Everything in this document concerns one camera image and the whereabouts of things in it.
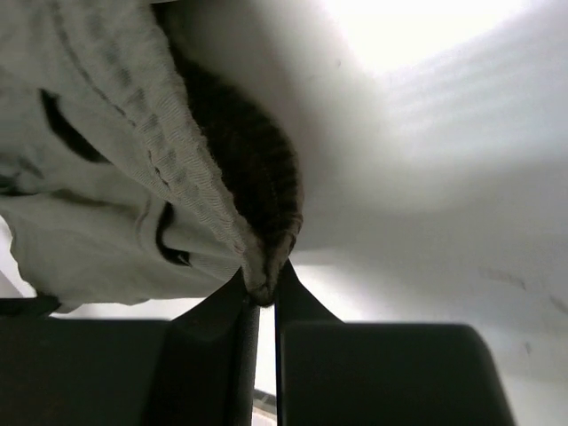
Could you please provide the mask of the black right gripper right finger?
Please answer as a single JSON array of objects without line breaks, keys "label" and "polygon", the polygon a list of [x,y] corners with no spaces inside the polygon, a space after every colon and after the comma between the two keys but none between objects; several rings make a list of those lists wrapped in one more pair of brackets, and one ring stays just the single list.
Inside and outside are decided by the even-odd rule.
[{"label": "black right gripper right finger", "polygon": [[280,272],[275,304],[281,425],[511,425],[493,356],[466,324],[338,319]]}]

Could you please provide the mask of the olive green shorts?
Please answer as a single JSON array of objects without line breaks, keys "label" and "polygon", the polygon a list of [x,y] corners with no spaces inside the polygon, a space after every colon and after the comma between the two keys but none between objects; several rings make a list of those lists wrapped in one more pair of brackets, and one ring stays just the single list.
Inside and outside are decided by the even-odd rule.
[{"label": "olive green shorts", "polygon": [[189,43],[189,1],[1,4],[1,214],[60,312],[205,297],[261,306],[302,226],[296,151]]}]

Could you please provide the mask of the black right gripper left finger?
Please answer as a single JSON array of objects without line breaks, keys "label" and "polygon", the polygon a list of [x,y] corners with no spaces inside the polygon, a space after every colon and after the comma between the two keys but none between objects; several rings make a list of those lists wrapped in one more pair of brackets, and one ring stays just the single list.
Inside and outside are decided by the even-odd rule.
[{"label": "black right gripper left finger", "polygon": [[173,319],[57,319],[1,302],[4,425],[248,425],[259,311],[240,273]]}]

